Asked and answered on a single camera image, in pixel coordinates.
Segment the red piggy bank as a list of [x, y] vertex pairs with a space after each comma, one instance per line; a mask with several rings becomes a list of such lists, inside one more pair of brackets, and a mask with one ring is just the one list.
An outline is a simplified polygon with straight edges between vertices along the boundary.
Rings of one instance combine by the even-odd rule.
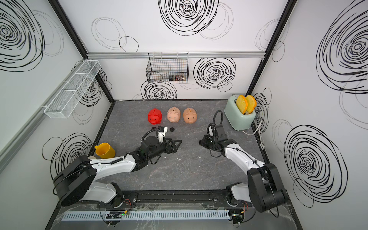
[[152, 125], [158, 125], [160, 124], [162, 121], [162, 112], [157, 109], [154, 108], [152, 110], [149, 111], [148, 113], [148, 122]]

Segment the orange-tan piggy bank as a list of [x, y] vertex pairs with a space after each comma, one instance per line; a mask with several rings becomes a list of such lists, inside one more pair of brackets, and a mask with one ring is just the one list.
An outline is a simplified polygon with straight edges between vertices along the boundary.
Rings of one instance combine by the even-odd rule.
[[186, 108], [183, 112], [183, 120], [187, 124], [193, 124], [197, 121], [197, 114], [193, 108]]

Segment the light pink piggy bank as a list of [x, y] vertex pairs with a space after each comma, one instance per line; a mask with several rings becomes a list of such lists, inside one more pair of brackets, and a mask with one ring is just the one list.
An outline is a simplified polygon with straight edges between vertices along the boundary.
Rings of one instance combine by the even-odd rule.
[[167, 112], [167, 119], [171, 122], [171, 123], [178, 123], [179, 120], [181, 118], [181, 111], [179, 108], [177, 107], [172, 107], [168, 110]]

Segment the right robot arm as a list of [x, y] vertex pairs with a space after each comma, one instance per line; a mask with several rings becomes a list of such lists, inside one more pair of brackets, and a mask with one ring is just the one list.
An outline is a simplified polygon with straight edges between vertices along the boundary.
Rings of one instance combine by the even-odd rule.
[[233, 161], [245, 174], [247, 183], [227, 186], [227, 200], [231, 205], [250, 202], [258, 212], [277, 208], [289, 200], [278, 169], [272, 163], [264, 163], [251, 156], [233, 139], [228, 139], [223, 125], [211, 123], [207, 134], [199, 141], [200, 146], [219, 152]]

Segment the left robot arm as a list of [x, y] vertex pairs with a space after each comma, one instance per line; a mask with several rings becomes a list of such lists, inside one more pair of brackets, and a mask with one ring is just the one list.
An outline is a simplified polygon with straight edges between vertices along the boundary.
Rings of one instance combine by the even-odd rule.
[[63, 207], [83, 200], [111, 203], [123, 193], [116, 183], [104, 184], [99, 179], [141, 170], [163, 153], [176, 153], [181, 144], [181, 140], [149, 136], [125, 156], [101, 160], [80, 156], [54, 178], [54, 190]]

